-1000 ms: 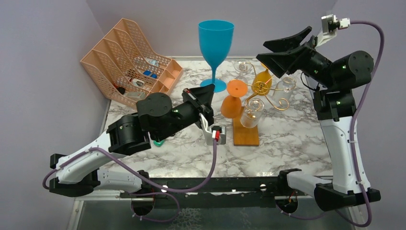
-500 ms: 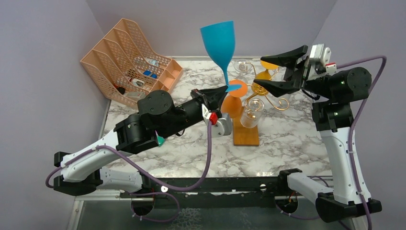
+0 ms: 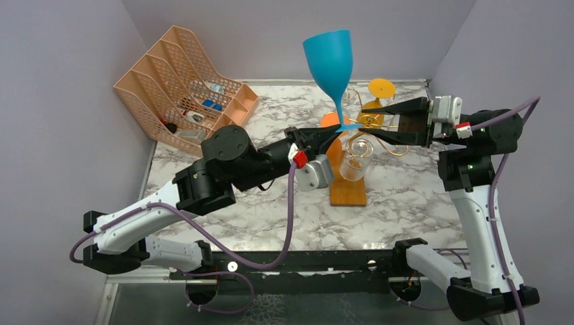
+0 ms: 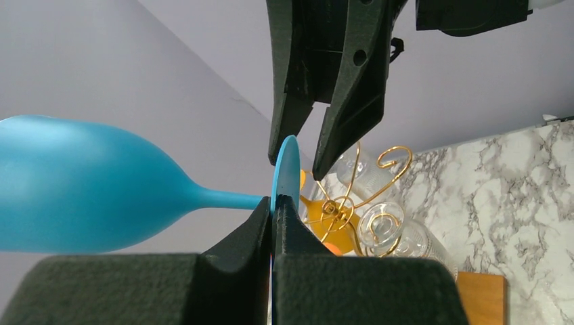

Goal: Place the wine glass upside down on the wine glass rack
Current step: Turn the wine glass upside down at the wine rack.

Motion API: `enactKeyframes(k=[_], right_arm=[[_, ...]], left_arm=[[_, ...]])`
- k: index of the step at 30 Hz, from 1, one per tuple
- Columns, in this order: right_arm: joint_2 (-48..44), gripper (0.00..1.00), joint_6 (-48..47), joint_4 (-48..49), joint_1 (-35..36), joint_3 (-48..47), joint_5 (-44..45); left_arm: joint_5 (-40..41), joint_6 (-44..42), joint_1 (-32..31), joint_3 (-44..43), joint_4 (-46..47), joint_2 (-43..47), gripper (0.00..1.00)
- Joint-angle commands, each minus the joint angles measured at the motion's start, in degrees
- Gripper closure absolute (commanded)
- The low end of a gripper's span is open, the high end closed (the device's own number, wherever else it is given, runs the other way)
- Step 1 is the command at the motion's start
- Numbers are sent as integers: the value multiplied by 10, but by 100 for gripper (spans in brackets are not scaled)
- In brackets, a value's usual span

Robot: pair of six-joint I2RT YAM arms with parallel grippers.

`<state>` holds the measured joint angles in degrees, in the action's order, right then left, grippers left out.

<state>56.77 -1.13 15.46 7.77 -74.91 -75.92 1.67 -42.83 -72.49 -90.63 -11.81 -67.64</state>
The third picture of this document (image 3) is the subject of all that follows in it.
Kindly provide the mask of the orange plastic wine glass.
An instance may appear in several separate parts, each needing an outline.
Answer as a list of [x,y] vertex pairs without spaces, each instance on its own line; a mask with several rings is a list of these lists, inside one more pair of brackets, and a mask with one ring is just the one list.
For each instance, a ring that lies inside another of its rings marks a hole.
[[[336,112],[329,112],[326,113],[319,125],[320,127],[329,127],[332,125],[336,125],[339,123],[338,115]],[[330,145],[328,151],[326,152],[327,157],[329,158],[330,164],[332,166],[333,171],[338,168],[340,164],[340,156],[341,152],[343,151],[341,138],[345,137],[348,134],[347,131],[342,132]]]

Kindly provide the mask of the clear tumbler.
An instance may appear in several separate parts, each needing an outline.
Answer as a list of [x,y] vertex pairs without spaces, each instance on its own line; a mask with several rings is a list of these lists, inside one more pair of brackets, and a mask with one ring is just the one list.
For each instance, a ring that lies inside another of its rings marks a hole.
[[372,143],[357,138],[347,142],[339,172],[348,181],[359,181],[366,173],[374,153]]

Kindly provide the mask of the yellow plastic wine glass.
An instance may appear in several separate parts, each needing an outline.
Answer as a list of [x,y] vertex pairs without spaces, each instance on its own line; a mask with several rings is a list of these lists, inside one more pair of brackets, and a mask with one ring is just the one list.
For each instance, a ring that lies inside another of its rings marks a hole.
[[[396,87],[392,82],[387,79],[377,78],[372,79],[368,83],[368,91],[374,97],[373,100],[361,105],[361,109],[375,109],[386,104],[392,104],[395,100]],[[357,115],[357,121],[365,128],[379,129],[383,126],[385,120],[384,114],[364,113],[360,112]]]

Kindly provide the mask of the wooden rack base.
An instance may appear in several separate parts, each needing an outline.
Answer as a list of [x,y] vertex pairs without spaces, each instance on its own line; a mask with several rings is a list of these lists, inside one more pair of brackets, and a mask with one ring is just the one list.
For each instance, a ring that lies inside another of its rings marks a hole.
[[343,178],[339,170],[334,171],[334,181],[330,185],[330,205],[334,207],[365,207],[367,205],[365,181]]

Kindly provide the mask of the blue plastic wine glass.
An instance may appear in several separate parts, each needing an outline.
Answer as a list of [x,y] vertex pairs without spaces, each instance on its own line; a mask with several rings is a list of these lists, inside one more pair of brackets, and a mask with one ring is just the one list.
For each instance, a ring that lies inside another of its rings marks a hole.
[[357,123],[344,122],[342,100],[353,72],[351,31],[331,30],[303,41],[303,51],[313,80],[334,102],[340,124],[339,131],[360,128]]

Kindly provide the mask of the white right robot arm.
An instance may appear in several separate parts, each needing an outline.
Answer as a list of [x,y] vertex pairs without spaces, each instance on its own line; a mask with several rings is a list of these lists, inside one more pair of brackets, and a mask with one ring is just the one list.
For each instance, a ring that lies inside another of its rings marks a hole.
[[439,287],[462,322],[516,312],[524,324],[524,309],[539,303],[538,291],[524,283],[512,258],[498,207],[502,168],[491,161],[496,155],[507,161],[517,150],[523,127],[538,103],[536,96],[512,109],[463,114],[462,100],[444,95],[366,110],[399,117],[395,131],[368,130],[384,142],[447,145],[439,153],[438,174],[460,219],[470,268],[457,266],[421,239],[397,242],[390,260],[396,274],[416,271]]

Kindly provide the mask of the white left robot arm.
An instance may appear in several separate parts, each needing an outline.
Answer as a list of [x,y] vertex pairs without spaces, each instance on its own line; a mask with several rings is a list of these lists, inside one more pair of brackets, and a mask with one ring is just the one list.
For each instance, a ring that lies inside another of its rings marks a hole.
[[282,176],[288,177],[289,203],[295,186],[303,191],[327,188],[334,174],[326,152],[341,131],[340,125],[289,127],[284,139],[256,148],[243,127],[220,128],[201,143],[200,159],[152,195],[114,213],[85,213],[84,231],[93,244],[84,247],[80,263],[109,275],[155,265],[208,276],[213,236],[182,244],[155,233],[228,207],[236,201],[236,190],[262,188]]

